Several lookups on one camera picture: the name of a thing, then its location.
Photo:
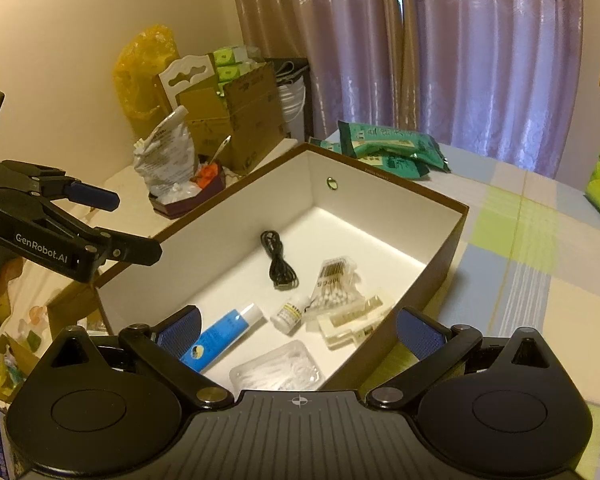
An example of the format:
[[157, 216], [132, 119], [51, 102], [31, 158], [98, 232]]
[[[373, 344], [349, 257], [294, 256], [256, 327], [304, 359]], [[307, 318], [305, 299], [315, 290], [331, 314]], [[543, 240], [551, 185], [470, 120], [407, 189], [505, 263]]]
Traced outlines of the blue cream tube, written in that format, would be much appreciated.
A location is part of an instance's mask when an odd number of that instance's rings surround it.
[[242, 310], [227, 312], [200, 334], [180, 357], [180, 362], [202, 373], [263, 319], [263, 312], [256, 304], [247, 304]]

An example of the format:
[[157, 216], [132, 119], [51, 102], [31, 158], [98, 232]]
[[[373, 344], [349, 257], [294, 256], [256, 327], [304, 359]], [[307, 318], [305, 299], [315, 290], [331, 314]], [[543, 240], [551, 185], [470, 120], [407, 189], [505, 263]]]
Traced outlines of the white hair claw clip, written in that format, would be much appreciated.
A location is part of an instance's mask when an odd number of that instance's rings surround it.
[[358, 347], [385, 319], [396, 303], [383, 294], [366, 299], [364, 306], [348, 312], [321, 314], [317, 326], [329, 349], [337, 349], [345, 344]]

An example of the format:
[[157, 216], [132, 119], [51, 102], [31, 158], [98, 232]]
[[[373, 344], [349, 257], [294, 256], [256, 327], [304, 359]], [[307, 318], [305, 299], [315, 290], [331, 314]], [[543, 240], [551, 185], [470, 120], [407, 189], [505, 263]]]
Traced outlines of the cotton swab packet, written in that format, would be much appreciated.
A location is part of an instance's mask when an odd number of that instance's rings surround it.
[[322, 314], [348, 312], [362, 303], [363, 296], [356, 288], [356, 263], [347, 256], [328, 259], [318, 272], [304, 318], [309, 321]]

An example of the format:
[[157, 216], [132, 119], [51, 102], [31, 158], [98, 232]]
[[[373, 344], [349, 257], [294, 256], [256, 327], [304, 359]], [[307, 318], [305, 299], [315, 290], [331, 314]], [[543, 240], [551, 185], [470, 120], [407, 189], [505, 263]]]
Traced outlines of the white pill bottle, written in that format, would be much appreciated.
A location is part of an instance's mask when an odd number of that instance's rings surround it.
[[291, 334], [302, 322], [304, 312], [311, 304], [309, 296], [294, 295], [270, 317], [273, 326], [284, 335]]

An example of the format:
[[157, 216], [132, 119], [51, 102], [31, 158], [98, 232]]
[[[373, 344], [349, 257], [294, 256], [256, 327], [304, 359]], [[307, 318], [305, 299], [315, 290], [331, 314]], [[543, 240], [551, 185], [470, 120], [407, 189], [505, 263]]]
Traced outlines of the clear floss pick box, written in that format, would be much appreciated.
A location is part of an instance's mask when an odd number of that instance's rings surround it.
[[236, 392], [242, 390], [313, 391], [323, 385], [325, 376], [302, 341], [262, 354], [230, 370]]

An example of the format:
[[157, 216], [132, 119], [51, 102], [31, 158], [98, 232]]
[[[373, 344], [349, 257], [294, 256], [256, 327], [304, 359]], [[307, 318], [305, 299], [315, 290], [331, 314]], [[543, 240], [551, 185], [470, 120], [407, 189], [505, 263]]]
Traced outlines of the crumpled silver bag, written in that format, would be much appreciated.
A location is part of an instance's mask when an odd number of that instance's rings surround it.
[[192, 180], [198, 158], [185, 123], [188, 110], [178, 106], [146, 139], [135, 142], [134, 170], [143, 178], [149, 194], [161, 197], [174, 184]]

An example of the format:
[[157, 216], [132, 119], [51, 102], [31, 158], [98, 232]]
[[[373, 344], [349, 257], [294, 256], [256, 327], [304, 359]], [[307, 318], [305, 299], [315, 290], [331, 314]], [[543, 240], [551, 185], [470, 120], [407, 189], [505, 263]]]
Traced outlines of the dark wooden tray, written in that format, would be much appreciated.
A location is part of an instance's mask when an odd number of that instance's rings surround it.
[[218, 162], [212, 162], [211, 165], [203, 164], [193, 179], [185, 184], [174, 184], [163, 196], [149, 194], [148, 198], [155, 212], [176, 219], [218, 195], [224, 188], [224, 169]]

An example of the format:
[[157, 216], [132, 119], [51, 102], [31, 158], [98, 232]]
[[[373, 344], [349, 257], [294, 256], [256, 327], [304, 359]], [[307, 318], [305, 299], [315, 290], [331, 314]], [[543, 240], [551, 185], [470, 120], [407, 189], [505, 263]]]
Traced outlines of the checkered tablecloth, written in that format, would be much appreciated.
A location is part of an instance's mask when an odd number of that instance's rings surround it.
[[426, 186], [469, 208], [451, 271], [427, 304], [444, 325], [489, 336], [542, 333], [588, 401], [579, 474], [600, 479], [600, 214], [575, 188], [445, 145], [450, 172]]

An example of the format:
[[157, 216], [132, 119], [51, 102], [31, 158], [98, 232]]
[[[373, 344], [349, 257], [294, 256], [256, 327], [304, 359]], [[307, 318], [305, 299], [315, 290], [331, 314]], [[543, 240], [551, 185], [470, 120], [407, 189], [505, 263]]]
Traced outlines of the yellow plastic bag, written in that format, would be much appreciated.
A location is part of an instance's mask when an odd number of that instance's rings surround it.
[[163, 120], [164, 93], [158, 75], [179, 57], [174, 33], [163, 24], [147, 27], [120, 52], [112, 80], [136, 136], [147, 136]]

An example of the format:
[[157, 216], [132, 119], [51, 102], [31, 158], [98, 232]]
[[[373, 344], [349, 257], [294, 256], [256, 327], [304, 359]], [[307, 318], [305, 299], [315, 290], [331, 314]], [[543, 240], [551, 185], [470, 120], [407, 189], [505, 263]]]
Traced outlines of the brown cardboard storage box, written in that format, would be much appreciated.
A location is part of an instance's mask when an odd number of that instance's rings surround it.
[[[106, 331], [155, 325], [195, 306], [204, 326], [256, 304], [264, 319], [204, 371], [222, 386], [230, 370], [302, 341], [330, 390], [356, 389], [396, 344], [402, 306], [422, 308], [448, 276], [468, 208], [428, 186], [304, 144], [230, 186], [157, 234], [152, 266], [117, 263], [89, 285], [67, 286], [48, 306], [53, 333], [102, 317]], [[366, 299], [396, 304], [358, 347], [329, 349], [317, 320], [289, 335], [270, 317], [294, 295], [311, 297], [325, 260], [356, 263]]]

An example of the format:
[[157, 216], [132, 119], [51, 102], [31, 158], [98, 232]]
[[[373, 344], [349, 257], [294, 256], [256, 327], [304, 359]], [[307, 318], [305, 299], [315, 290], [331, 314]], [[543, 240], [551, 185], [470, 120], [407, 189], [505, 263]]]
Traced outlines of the green wet wipe packets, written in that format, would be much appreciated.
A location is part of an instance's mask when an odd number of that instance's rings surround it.
[[440, 145], [429, 134], [357, 122], [338, 122], [338, 133], [337, 142], [309, 142], [407, 180], [422, 180], [431, 170], [450, 172]]

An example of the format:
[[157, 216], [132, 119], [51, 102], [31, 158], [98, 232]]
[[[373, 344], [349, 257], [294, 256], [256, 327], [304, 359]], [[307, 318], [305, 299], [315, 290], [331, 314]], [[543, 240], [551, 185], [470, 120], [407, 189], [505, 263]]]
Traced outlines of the brown cardboard carton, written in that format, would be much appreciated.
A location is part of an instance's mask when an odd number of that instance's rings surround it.
[[156, 79], [163, 103], [172, 110], [184, 106], [198, 155], [210, 157], [222, 148], [220, 162], [245, 176], [285, 139], [286, 127], [271, 63], [260, 63], [236, 79], [221, 84], [220, 70], [209, 55], [187, 55], [173, 61]]

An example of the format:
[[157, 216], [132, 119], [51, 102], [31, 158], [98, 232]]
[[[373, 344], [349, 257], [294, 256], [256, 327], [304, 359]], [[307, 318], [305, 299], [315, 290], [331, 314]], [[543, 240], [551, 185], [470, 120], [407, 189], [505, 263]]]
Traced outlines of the white paper bag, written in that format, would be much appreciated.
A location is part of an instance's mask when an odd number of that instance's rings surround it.
[[273, 64], [287, 134], [299, 143], [314, 136], [311, 67], [306, 58], [266, 58]]

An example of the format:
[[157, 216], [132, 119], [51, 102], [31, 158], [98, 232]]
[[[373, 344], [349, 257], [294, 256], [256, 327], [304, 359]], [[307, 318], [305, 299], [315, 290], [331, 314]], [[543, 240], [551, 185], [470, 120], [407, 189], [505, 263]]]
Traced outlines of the purple curtain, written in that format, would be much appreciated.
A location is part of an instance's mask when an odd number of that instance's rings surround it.
[[318, 136], [367, 122], [557, 174], [583, 0], [235, 2], [247, 44], [309, 62]]

